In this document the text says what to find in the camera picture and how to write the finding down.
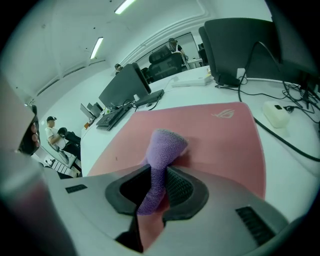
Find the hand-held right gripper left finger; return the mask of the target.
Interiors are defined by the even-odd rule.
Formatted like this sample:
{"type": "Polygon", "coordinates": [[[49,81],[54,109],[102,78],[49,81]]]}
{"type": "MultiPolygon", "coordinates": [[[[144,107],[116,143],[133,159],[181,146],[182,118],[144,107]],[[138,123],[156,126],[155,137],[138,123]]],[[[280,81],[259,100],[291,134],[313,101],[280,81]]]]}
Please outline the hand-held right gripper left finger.
{"type": "Polygon", "coordinates": [[[141,253],[137,209],[150,188],[150,166],[61,179],[44,168],[54,206],[77,253],[141,253]]]}

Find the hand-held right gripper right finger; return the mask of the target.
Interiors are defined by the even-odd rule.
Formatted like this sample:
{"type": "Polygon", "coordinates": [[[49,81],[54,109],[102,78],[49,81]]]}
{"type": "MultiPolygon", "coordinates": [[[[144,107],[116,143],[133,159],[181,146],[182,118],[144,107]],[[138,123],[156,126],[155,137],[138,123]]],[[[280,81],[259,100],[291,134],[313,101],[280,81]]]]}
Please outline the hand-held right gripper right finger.
{"type": "Polygon", "coordinates": [[[203,182],[208,199],[187,220],[169,220],[146,250],[147,256],[268,256],[288,220],[238,182],[182,166],[179,174],[203,182]]]}

